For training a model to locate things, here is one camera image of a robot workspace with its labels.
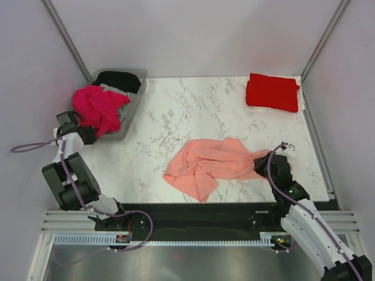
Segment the magenta t shirt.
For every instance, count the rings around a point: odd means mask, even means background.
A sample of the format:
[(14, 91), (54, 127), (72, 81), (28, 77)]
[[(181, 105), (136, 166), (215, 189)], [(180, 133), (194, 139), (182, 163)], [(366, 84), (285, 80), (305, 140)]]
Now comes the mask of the magenta t shirt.
[(120, 128), (118, 109), (130, 103), (129, 97), (101, 86), (88, 85), (77, 90), (72, 98), (72, 106), (83, 118), (83, 126), (92, 126), (96, 138)]

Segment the grey plastic bin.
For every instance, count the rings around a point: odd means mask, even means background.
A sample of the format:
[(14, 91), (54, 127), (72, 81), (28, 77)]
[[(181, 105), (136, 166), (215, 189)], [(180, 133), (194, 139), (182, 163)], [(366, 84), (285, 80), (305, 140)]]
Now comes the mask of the grey plastic bin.
[(125, 105), (122, 105), (118, 109), (118, 117), (120, 121), (120, 128), (116, 132), (110, 132), (106, 135), (103, 135), (100, 139), (102, 141), (121, 141), (123, 140), (127, 132), (133, 122), (134, 116), (137, 113), (138, 107), (142, 101), (142, 98), (144, 96), (145, 90), (147, 88), (147, 76), (148, 72), (144, 69), (138, 69), (138, 68), (100, 68), (96, 70), (92, 76), (91, 76), (91, 81), (92, 83), (97, 76), (99, 75), (100, 72), (102, 71), (121, 71), (121, 72), (128, 72), (135, 74), (140, 82), (141, 82), (141, 87), (139, 88), (137, 93), (132, 93), (132, 92), (123, 92), (117, 88), (107, 86), (107, 89), (110, 87), (111, 89), (115, 89), (115, 92), (123, 95), (129, 94), (131, 102)]

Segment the salmon pink t shirt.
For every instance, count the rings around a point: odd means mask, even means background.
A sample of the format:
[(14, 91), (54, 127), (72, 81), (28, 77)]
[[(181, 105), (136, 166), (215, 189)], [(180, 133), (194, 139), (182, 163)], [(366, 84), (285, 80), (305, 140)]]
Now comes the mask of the salmon pink t shirt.
[(260, 178), (254, 161), (270, 151), (250, 152), (236, 138), (190, 140), (167, 166), (164, 180), (175, 189), (205, 203), (223, 180)]

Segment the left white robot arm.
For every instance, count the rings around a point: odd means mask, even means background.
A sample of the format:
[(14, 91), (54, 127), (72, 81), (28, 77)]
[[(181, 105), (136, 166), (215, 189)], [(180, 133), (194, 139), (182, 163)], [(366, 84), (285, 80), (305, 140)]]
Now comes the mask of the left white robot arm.
[(89, 210), (108, 217), (108, 223), (116, 230), (128, 225), (128, 215), (121, 210), (119, 202), (105, 196), (80, 151), (86, 145), (96, 143), (92, 126), (81, 124), (81, 116), (66, 111), (56, 116), (57, 154), (51, 164), (42, 168), (43, 177), (63, 211)]

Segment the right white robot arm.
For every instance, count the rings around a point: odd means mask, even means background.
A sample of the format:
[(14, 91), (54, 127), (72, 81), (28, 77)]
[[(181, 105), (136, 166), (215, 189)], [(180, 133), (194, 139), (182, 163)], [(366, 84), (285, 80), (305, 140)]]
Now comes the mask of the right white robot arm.
[(254, 171), (268, 180), (276, 200), (268, 216), (270, 227), (292, 236), (321, 280), (372, 280), (368, 257), (357, 256), (325, 222), (307, 191), (292, 178), (286, 156), (268, 153), (257, 158)]

